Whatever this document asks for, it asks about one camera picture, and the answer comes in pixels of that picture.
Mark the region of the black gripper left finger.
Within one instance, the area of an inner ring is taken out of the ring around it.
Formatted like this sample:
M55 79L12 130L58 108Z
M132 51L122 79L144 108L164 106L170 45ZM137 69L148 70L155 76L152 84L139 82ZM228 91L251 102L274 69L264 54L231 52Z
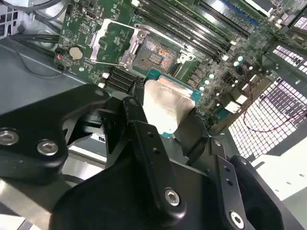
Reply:
M132 97L111 98L96 85L85 84L0 117L0 129L12 133L0 145L0 174L5 178L48 183L68 157L67 143L78 120L98 111L114 123L107 138L112 166L132 157L145 177L157 215L180 220L187 211L175 173L155 126L147 122L141 104Z

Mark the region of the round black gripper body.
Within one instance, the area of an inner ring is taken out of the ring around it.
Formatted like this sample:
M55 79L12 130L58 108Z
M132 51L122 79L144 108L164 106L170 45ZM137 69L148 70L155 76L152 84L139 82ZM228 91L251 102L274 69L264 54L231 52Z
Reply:
M221 230L213 183L202 173L172 162L179 195L187 203L174 230ZM120 160L69 190L56 204L51 230L165 230L141 169L132 157Z

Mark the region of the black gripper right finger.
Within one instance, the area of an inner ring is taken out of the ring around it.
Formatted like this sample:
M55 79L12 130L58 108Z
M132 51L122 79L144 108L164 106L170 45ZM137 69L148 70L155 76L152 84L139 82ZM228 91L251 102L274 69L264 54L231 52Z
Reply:
M227 157L222 143L208 134L195 109L181 120L176 137L186 164L204 172L213 183L219 214L227 229L303 229L244 157Z

